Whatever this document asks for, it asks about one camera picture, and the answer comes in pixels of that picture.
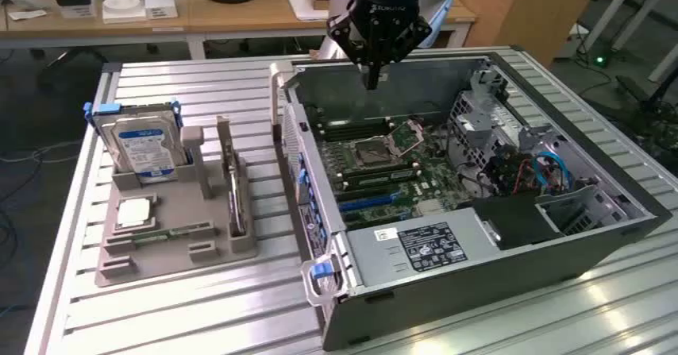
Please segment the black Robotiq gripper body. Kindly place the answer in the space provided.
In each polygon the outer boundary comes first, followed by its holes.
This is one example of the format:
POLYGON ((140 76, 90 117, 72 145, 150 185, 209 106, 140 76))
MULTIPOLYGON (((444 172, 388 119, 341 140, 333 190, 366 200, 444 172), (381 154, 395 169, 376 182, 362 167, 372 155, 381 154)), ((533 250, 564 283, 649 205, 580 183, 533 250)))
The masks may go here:
POLYGON ((346 12, 361 38, 369 44, 372 60, 378 64, 378 40, 382 37, 384 25, 393 18, 412 19, 420 16, 419 0, 350 0, 346 12))

